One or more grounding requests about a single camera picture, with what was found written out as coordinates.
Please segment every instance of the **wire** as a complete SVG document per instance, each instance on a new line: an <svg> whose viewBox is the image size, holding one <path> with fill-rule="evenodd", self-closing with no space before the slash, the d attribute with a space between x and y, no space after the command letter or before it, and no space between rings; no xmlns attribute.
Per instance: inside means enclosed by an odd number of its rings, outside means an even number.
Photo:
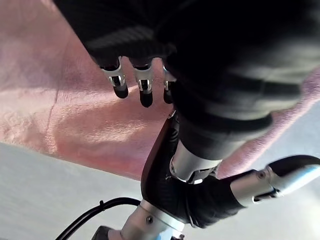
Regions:
<svg viewBox="0 0 320 240"><path fill-rule="evenodd" d="M75 231L95 215L103 212L104 210L124 204L138 206L140 201L129 197L118 197L105 203L100 201L99 206L95 206L79 216L55 240L67 240L73 233L75 233Z"/></svg>

